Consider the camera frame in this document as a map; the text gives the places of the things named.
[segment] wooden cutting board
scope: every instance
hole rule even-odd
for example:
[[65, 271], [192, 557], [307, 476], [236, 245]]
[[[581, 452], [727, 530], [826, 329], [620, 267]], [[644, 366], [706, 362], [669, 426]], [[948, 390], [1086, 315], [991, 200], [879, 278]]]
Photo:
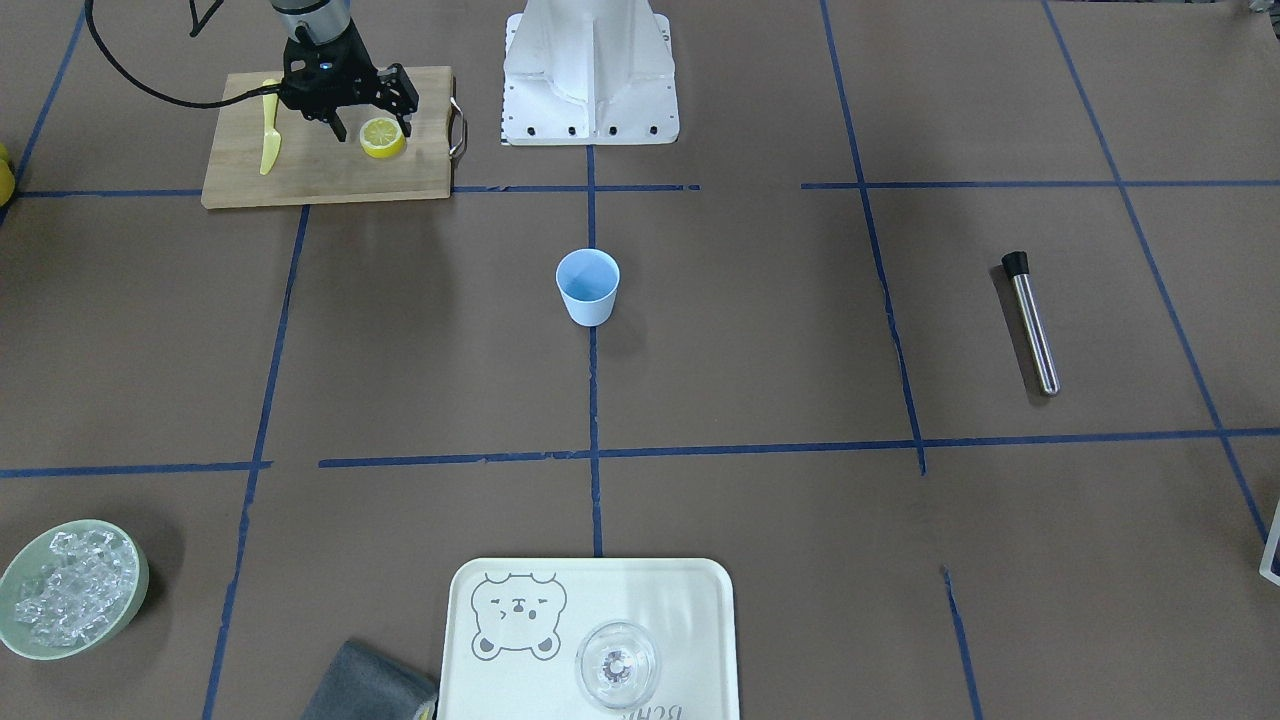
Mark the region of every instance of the wooden cutting board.
[[[261, 208], [324, 202], [431, 200], [448, 197], [453, 183], [449, 160], [449, 97], [453, 68], [406, 68], [419, 105], [404, 151], [375, 159], [360, 147], [360, 126], [390, 113], [371, 105], [339, 108], [347, 142], [338, 142], [329, 126], [308, 122], [280, 102], [275, 128], [280, 155], [270, 173], [259, 174], [262, 160], [262, 101], [246, 100], [221, 108], [209, 152], [209, 169], [200, 201], [207, 209]], [[223, 97], [239, 95], [279, 79], [280, 73], [227, 76]]]

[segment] bowl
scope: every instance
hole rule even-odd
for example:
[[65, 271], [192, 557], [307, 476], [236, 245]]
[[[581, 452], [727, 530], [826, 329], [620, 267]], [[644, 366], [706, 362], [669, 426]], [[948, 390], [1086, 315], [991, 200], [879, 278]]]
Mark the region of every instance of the bowl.
[[[93, 529], [110, 530], [127, 541], [127, 547], [133, 551], [138, 568], [133, 587], [108, 610], [105, 614], [109, 623], [108, 628], [92, 642], [73, 647], [42, 646], [32, 639], [32, 626], [18, 623], [13, 616], [22, 584], [28, 578], [40, 575], [44, 565], [56, 561], [59, 556], [49, 550], [49, 541], [56, 533], [83, 533]], [[129, 624], [129, 620], [133, 620], [133, 616], [138, 612], [138, 607], [142, 606], [142, 598], [147, 594], [148, 579], [146, 556], [142, 555], [142, 550], [133, 542], [133, 538], [120, 528], [104, 520], [72, 520], [70, 523], [58, 525], [27, 543], [27, 547], [22, 548], [22, 552], [13, 559], [13, 562], [5, 569], [4, 575], [0, 577], [0, 642], [4, 642], [9, 650], [31, 660], [61, 660], [84, 652], [91, 647], [97, 647], [111, 639]]]

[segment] bear drawing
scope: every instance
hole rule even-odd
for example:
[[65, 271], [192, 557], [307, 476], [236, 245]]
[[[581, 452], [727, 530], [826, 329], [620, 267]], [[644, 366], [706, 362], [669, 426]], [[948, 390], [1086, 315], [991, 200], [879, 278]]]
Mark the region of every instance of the bear drawing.
[[527, 650], [538, 660], [556, 657], [561, 644], [556, 625], [564, 601], [564, 585], [554, 575], [545, 580], [531, 574], [502, 579], [485, 575], [471, 593], [479, 630], [471, 651], [480, 660], [493, 660], [504, 650]]

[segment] lemon half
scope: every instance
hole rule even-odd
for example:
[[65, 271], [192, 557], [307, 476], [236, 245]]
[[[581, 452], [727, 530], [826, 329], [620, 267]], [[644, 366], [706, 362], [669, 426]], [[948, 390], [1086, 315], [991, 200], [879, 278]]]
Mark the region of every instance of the lemon half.
[[374, 118], [360, 126], [360, 146], [370, 158], [393, 158], [404, 150], [404, 133], [390, 118]]

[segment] black cap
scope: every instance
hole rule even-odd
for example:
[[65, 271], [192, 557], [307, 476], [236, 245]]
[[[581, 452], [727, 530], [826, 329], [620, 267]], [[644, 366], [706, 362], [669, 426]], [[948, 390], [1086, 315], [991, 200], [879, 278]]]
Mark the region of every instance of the black cap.
[[1005, 266], [1005, 274], [1009, 275], [1009, 279], [1014, 279], [1014, 275], [1027, 275], [1032, 272], [1030, 265], [1027, 264], [1027, 254], [1021, 250], [1005, 255], [1000, 259], [1000, 264]]

